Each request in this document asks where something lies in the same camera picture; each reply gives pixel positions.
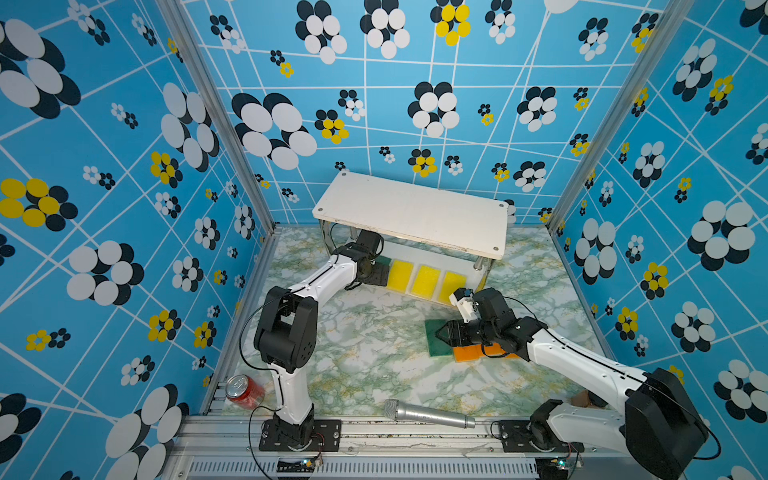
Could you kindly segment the yellow sponge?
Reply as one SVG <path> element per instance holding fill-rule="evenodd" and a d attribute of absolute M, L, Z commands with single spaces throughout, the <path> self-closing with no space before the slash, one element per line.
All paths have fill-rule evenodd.
<path fill-rule="evenodd" d="M 421 265 L 414 278 L 410 293 L 413 296 L 431 300 L 440 280 L 441 271 L 428 265 Z"/>
<path fill-rule="evenodd" d="M 414 265 L 411 262 L 393 260 L 390 264 L 387 288 L 405 293 L 412 276 Z"/>
<path fill-rule="evenodd" d="M 455 272 L 446 271 L 437 296 L 439 303 L 450 305 L 450 296 L 459 288 L 465 288 L 467 277 Z"/>

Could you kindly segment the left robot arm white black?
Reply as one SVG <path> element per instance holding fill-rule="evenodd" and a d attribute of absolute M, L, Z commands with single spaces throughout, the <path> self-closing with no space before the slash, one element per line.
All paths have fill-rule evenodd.
<path fill-rule="evenodd" d="M 313 428 L 314 404 L 304 367 L 316 348 L 321 307 L 342 290 L 384 286 L 389 266 L 378 262 L 383 248 L 380 234 L 362 230 L 356 240 L 332 250 L 308 278 L 267 292 L 253 346 L 275 382 L 274 422 L 284 434 L 299 439 Z"/>

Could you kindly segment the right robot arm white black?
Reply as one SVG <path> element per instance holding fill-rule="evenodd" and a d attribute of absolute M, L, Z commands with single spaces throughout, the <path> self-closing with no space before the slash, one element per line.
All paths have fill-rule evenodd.
<path fill-rule="evenodd" d="M 460 319 L 447 322 L 437 337 L 451 347 L 497 345 L 503 357 L 516 356 L 546 367 L 593 393 L 603 409 L 551 399 L 528 423 L 531 444 L 550 451 L 564 443 L 602 447 L 631 456 L 659 479 L 677 479 L 713 438 L 676 375 L 647 372 L 588 350 L 552 330 L 533 314 L 517 315 L 494 288 L 464 287 L 449 296 Z"/>

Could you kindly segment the white two-tier shelf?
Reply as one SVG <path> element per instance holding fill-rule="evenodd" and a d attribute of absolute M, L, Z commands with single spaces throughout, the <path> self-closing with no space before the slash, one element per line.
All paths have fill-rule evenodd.
<path fill-rule="evenodd" d="M 410 290 L 421 265 L 439 269 L 437 296 L 446 271 L 467 277 L 466 287 L 485 287 L 493 263 L 505 252 L 509 205 L 501 200 L 470 196 L 343 171 L 313 210 L 324 242 L 332 248 L 331 228 L 361 230 L 384 237 L 381 256 L 414 265 Z"/>

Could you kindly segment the orange sponge left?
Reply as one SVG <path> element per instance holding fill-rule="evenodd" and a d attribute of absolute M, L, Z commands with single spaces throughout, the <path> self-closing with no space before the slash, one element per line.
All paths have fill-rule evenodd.
<path fill-rule="evenodd" d="M 469 362 L 482 358 L 516 358 L 515 354 L 505 351 L 497 343 L 493 343 L 490 346 L 472 345 L 465 347 L 454 347 L 452 352 L 456 362 Z"/>

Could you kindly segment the silver microphone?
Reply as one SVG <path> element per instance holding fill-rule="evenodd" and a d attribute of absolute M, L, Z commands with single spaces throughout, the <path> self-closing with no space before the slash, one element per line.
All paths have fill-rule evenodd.
<path fill-rule="evenodd" d="M 460 429 L 473 429 L 476 426 L 476 420 L 463 413 L 424 407 L 396 399 L 387 399 L 383 411 L 385 417 L 397 422 L 412 421 Z"/>

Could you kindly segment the red soda can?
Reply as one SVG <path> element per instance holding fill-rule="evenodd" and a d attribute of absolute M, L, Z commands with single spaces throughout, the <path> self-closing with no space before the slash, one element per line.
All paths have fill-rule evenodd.
<path fill-rule="evenodd" d="M 227 380 L 225 395 L 231 403 L 253 410 L 263 403 L 265 389 L 250 376 L 237 374 Z"/>

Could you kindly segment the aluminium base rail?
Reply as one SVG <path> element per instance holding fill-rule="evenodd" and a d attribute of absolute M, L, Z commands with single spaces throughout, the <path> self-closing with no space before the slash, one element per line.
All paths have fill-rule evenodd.
<path fill-rule="evenodd" d="M 627 455 L 585 442 L 536 449 L 521 419 L 480 418 L 472 429 L 347 417 L 308 447 L 260 450 L 266 416 L 187 420 L 165 479 L 645 479 Z"/>

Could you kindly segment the aluminium frame post left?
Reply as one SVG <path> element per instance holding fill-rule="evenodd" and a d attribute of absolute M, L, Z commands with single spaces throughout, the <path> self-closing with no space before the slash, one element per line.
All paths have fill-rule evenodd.
<path fill-rule="evenodd" d="M 185 54 L 187 69 L 210 113 L 217 134 L 232 160 L 235 173 L 252 202 L 261 226 L 266 231 L 266 236 L 270 237 L 275 232 L 276 222 L 269 211 L 263 195 L 259 191 L 254 172 L 237 139 L 223 100 L 217 92 L 213 77 L 205 63 L 203 51 L 195 42 L 190 24 L 185 19 L 182 5 L 179 1 L 171 0 L 159 0 L 157 4 L 163 19 L 169 27 L 170 33 L 181 48 L 182 53 Z"/>

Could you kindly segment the aluminium frame post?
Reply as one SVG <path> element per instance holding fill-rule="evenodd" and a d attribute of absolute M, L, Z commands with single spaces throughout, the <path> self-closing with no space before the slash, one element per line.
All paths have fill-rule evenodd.
<path fill-rule="evenodd" d="M 269 211 L 263 195 L 259 191 L 254 172 L 237 139 L 223 100 L 217 92 L 213 77 L 205 63 L 203 51 L 195 42 L 190 24 L 185 19 L 182 5 L 179 1 L 171 0 L 159 0 L 157 4 L 163 19 L 169 27 L 170 33 L 181 48 L 182 53 L 185 54 L 187 69 L 210 113 L 217 134 L 232 160 L 235 173 L 252 202 L 261 226 L 266 231 L 266 236 L 270 237 L 275 232 L 276 222 Z"/>
<path fill-rule="evenodd" d="M 552 217 L 547 224 L 547 230 L 550 235 L 556 234 L 557 228 L 573 207 L 587 176 L 596 168 L 602 154 L 623 123 L 627 115 L 626 110 L 630 108 L 636 94 L 645 86 L 694 3 L 694 0 L 668 2 L 666 9 L 661 14 L 653 37 L 639 55 L 618 95 L 608 109 L 605 118 L 599 125 L 596 137 L 591 142 L 586 156 L 580 161 L 558 203 L 554 207 Z"/>

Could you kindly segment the aluminium frame post right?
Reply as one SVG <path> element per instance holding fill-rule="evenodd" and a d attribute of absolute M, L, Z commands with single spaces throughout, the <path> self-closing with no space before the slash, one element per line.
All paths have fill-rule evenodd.
<path fill-rule="evenodd" d="M 639 55 L 618 95 L 608 109 L 605 118 L 599 125 L 596 137 L 591 142 L 586 156 L 580 161 L 558 203 L 554 207 L 552 217 L 547 224 L 547 230 L 550 235 L 556 234 L 557 228 L 573 207 L 587 176 L 596 168 L 602 154 L 623 123 L 627 115 L 626 110 L 630 108 L 636 94 L 645 86 L 694 3 L 694 0 L 668 2 L 666 9 L 661 14 L 653 37 Z"/>

